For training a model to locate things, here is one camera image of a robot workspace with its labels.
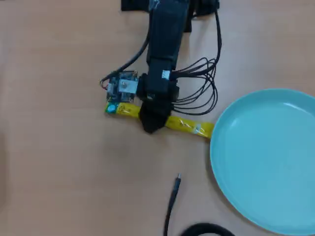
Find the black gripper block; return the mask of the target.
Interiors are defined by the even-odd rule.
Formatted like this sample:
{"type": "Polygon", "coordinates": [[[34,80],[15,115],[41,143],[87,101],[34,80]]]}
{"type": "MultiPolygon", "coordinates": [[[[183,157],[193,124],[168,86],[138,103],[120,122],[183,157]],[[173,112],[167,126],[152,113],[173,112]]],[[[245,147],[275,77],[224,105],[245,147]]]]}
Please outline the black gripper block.
{"type": "MultiPolygon", "coordinates": [[[[171,76],[176,68],[174,61],[149,61],[148,72],[139,77],[136,95],[143,102],[155,102],[158,104],[172,104],[178,99],[179,87],[177,79],[171,76]]],[[[147,133],[154,133],[165,127],[170,110],[155,112],[147,108],[141,108],[139,119],[147,133]]]]}

